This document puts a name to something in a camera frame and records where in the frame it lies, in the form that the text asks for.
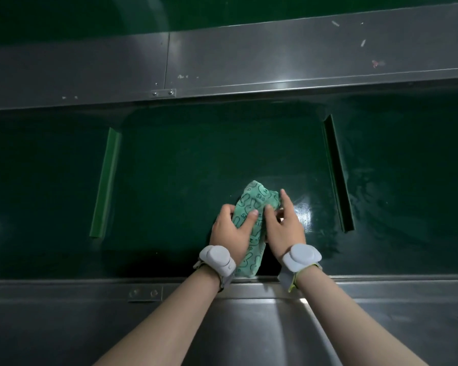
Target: white wrist sensor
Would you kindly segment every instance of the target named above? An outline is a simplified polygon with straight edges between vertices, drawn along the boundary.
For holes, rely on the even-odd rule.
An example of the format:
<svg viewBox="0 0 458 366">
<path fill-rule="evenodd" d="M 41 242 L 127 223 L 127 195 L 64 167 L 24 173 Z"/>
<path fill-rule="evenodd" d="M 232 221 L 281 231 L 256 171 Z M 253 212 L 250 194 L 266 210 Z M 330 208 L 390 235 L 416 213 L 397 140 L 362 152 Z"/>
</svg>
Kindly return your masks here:
<svg viewBox="0 0 458 366">
<path fill-rule="evenodd" d="M 278 280 L 290 292 L 295 287 L 297 273 L 312 265 L 322 269 L 318 263 L 321 259 L 322 255 L 313 246 L 295 244 L 282 258 L 283 265 Z"/>
<path fill-rule="evenodd" d="M 202 262 L 210 266 L 221 277 L 221 290 L 231 283 L 236 270 L 236 262 L 226 247 L 206 246 L 201 250 L 199 259 L 193 268 L 200 267 Z"/>
</svg>

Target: metal panel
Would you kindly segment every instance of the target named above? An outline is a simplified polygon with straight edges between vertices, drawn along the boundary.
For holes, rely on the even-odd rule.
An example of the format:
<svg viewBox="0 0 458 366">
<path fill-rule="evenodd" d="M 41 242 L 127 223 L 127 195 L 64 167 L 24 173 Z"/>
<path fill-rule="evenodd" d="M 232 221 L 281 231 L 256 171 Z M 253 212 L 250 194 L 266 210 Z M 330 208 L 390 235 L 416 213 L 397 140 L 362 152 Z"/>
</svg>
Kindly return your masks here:
<svg viewBox="0 0 458 366">
<path fill-rule="evenodd" d="M 458 78 L 458 4 L 170 35 L 166 88 L 194 97 Z"/>
<path fill-rule="evenodd" d="M 431 366 L 458 365 L 458 276 L 336 279 Z M 90 365 L 159 305 L 159 299 L 132 303 L 133 290 L 150 293 L 162 286 L 165 298 L 165 289 L 176 285 L 0 282 L 0 365 Z M 292 298 L 275 285 L 231 285 L 226 299 L 210 307 L 184 364 L 339 365 L 305 299 Z M 257 299 L 234 299 L 251 296 Z"/>
<path fill-rule="evenodd" d="M 168 33 L 0 47 L 0 109 L 145 100 L 167 50 Z"/>
</svg>

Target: green package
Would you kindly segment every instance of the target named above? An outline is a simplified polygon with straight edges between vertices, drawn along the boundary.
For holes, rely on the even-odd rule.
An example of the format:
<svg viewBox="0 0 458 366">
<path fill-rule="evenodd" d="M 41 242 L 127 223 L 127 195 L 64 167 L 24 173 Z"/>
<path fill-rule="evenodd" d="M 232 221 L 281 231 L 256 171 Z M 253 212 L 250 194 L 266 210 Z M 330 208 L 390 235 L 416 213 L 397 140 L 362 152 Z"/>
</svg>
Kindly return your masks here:
<svg viewBox="0 0 458 366">
<path fill-rule="evenodd" d="M 251 231 L 248 252 L 237 268 L 235 276 L 253 278 L 258 272 L 266 246 L 266 227 L 263 224 L 263 210 L 266 204 L 270 204 L 274 209 L 278 209 L 281 204 L 280 194 L 277 191 L 266 189 L 257 181 L 252 181 L 246 186 L 243 195 L 241 195 L 241 198 L 236 204 L 232 223 L 237 228 L 243 224 L 248 213 L 253 209 L 257 209 L 259 215 Z"/>
</svg>

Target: screw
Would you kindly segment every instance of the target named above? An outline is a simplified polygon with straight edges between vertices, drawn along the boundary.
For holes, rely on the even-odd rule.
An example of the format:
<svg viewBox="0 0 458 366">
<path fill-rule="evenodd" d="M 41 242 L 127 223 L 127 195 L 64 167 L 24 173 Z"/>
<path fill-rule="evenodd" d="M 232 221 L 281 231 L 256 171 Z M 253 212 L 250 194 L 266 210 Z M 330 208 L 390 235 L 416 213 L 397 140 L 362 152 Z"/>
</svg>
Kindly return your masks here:
<svg viewBox="0 0 458 366">
<path fill-rule="evenodd" d="M 134 298 L 134 297 L 137 297 L 138 294 L 139 294 L 139 289 L 134 289 L 130 291 L 129 296 L 131 298 Z"/>
</svg>

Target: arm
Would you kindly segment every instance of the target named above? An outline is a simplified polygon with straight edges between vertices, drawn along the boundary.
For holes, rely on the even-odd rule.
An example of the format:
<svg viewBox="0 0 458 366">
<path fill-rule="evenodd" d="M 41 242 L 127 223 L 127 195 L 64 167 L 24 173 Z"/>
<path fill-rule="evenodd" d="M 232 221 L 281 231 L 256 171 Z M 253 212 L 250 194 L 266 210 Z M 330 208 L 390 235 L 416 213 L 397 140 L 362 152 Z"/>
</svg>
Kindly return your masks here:
<svg viewBox="0 0 458 366">
<path fill-rule="evenodd" d="M 249 213 L 237 229 L 231 221 L 234 208 L 222 206 L 212 227 L 210 244 L 225 246 L 239 264 L 246 255 L 258 212 Z M 95 365 L 180 365 L 219 288 L 219 275 L 209 266 L 202 266 Z"/>
<path fill-rule="evenodd" d="M 305 243 L 304 228 L 284 190 L 281 190 L 281 198 L 284 213 L 281 224 L 272 207 L 265 206 L 268 244 L 280 263 L 293 245 Z M 318 267 L 300 271 L 296 283 L 344 366 L 426 365 Z"/>
</svg>

